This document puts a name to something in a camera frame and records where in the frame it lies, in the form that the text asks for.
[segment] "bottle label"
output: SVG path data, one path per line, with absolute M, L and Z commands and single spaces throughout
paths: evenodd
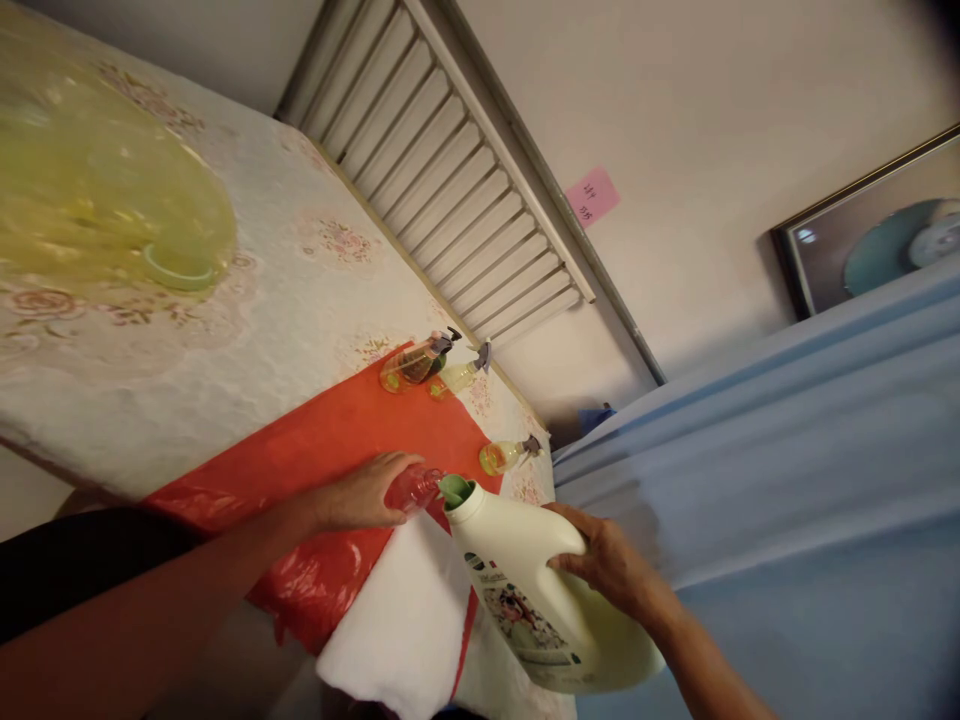
M 495 561 L 484 561 L 476 553 L 463 557 L 473 573 L 480 601 L 531 678 L 569 683 L 571 688 L 589 680 L 570 644 Z

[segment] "white towel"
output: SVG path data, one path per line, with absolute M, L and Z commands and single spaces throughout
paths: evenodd
M 426 513 L 397 528 L 320 657 L 317 675 L 402 720 L 428 720 L 453 693 L 470 578 Z

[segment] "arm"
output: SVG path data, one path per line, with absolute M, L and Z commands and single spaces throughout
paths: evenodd
M 550 566 L 583 578 L 643 625 L 673 672 L 695 720 L 776 718 L 723 657 L 713 639 L 612 520 L 550 503 L 589 543 L 586 555 L 558 555 Z
M 383 497 L 422 460 L 381 455 L 3 645 L 4 714 L 143 717 L 277 559 L 320 532 L 403 523 Z

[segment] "white plastic bottle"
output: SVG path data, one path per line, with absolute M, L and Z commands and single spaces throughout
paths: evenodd
M 480 605 L 533 682 L 576 695 L 610 692 L 663 668 L 638 623 L 579 578 L 547 567 L 554 555 L 587 550 L 569 521 L 458 475 L 444 478 L 440 490 Z

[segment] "person's left hand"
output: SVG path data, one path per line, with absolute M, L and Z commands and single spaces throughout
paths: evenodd
M 422 462 L 419 455 L 383 453 L 342 480 L 310 491 L 320 529 L 336 532 L 402 525 L 407 516 L 386 507 L 383 497 L 397 475 Z

